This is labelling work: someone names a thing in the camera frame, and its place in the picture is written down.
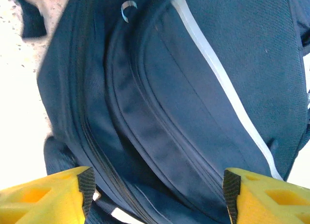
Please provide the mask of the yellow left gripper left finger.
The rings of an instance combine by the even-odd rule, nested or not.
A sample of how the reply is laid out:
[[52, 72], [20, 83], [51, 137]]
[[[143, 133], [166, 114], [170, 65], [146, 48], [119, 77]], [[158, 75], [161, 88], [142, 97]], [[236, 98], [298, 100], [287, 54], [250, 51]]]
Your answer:
[[88, 216], [95, 177], [80, 166], [0, 192], [2, 224], [83, 224]]

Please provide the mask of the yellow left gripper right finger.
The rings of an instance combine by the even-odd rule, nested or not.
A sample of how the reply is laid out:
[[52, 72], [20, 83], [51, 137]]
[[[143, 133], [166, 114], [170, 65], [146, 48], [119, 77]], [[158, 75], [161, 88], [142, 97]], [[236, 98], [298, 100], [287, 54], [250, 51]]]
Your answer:
[[224, 172], [223, 193], [233, 224], [308, 224], [310, 191], [239, 168]]

